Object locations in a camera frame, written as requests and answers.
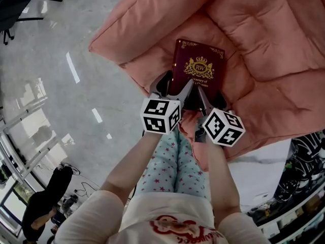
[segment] red graphic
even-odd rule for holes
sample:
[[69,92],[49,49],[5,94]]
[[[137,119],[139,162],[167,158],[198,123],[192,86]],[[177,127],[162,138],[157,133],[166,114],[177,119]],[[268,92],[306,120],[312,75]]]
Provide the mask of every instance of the red graphic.
[[169,215],[159,216],[156,221],[151,221],[150,225],[157,234],[175,235],[177,243],[202,243],[209,240],[217,243],[217,238],[223,238],[215,229],[204,228],[191,220],[180,223]]

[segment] white shirt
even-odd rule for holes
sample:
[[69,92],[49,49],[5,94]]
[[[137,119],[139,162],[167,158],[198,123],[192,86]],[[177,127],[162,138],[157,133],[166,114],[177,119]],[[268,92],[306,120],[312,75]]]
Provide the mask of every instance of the white shirt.
[[55,243],[269,243],[250,217],[234,213],[214,228],[208,200],[179,193],[135,196],[123,215],[121,200],[97,191],[59,228]]

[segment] pajama pants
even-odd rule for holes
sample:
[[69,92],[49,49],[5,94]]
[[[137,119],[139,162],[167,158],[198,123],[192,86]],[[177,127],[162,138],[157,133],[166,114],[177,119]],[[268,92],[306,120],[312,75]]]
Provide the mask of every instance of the pajama pants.
[[205,174],[193,158],[188,140],[176,128],[163,135],[137,184],[135,195],[175,192],[205,198]]

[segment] pink cushion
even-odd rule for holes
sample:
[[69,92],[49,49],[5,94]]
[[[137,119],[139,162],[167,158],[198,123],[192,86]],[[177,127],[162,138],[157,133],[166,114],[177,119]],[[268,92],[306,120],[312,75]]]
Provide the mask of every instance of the pink cushion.
[[[232,158],[325,128],[325,0],[122,0],[89,50],[119,64],[147,92],[171,68],[177,38],[225,50],[223,93],[247,133]],[[196,112],[181,132],[193,142]]]

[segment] passport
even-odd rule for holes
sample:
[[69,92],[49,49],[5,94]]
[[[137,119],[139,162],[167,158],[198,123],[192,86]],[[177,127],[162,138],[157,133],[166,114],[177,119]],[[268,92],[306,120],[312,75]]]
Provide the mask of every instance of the passport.
[[223,108],[220,105],[224,104],[221,102],[224,99],[219,89],[224,75],[224,50],[207,44],[177,39],[172,71],[173,79],[168,92],[170,95],[179,94],[190,79],[194,81],[184,109],[200,108],[198,85],[202,87],[211,105]]

